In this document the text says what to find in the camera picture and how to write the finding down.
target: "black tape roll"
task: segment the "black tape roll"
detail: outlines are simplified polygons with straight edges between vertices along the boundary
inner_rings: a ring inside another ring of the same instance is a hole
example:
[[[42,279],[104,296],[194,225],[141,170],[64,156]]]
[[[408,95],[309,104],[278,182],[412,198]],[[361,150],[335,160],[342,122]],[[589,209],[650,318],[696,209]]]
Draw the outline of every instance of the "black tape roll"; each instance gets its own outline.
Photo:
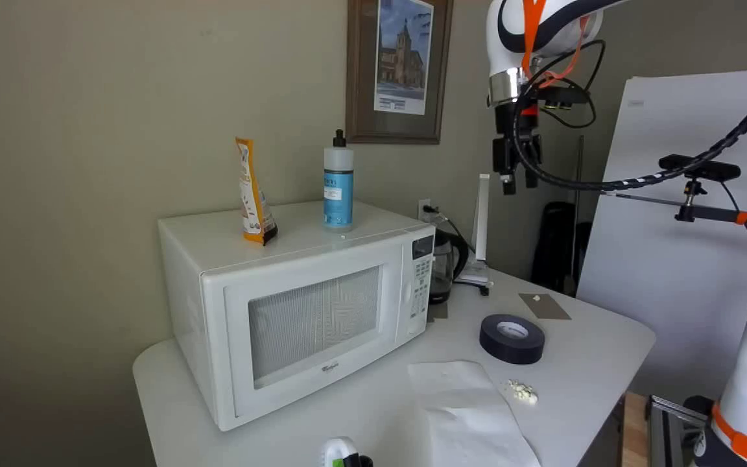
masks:
[[[544,331],[522,316],[489,314],[479,325],[479,344],[506,362],[537,362],[544,352]]]

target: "whiteboard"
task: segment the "whiteboard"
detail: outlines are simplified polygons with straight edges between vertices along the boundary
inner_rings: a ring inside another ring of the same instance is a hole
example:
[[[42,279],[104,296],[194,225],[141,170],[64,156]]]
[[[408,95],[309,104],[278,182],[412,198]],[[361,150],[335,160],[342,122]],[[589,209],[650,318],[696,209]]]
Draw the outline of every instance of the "whiteboard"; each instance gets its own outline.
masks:
[[[629,77],[605,179],[658,170],[668,152],[696,156],[747,115],[747,73]],[[742,168],[729,182],[747,209],[747,138],[716,160]],[[731,207],[703,182],[698,205]],[[685,200],[685,179],[628,195]],[[719,396],[747,322],[747,234],[731,222],[675,220],[676,207],[600,198],[579,299],[628,314],[657,331],[633,390],[683,400]]]

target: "white microwave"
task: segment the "white microwave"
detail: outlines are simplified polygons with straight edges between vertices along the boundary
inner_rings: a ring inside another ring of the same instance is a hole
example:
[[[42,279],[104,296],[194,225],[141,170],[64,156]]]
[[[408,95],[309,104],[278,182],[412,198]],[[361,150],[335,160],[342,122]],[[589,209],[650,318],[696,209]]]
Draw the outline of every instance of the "white microwave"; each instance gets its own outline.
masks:
[[[240,242],[240,213],[160,218],[172,330],[220,431],[319,391],[426,331],[434,225],[355,205],[273,207],[278,239]]]

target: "picture frame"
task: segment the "picture frame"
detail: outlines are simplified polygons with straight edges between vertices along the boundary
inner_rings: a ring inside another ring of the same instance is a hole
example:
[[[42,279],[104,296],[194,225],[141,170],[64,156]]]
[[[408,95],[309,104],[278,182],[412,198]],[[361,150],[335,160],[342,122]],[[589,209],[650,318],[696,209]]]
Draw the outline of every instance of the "picture frame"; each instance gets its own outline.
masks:
[[[441,140],[450,0],[347,0],[349,143]]]

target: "microwave door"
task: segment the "microwave door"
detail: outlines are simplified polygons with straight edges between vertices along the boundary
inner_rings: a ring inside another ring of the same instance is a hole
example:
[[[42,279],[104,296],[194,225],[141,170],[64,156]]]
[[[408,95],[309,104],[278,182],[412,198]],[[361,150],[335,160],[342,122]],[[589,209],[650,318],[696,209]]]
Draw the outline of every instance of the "microwave door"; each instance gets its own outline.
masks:
[[[405,253],[332,252],[225,287],[235,410],[273,410],[392,351]]]

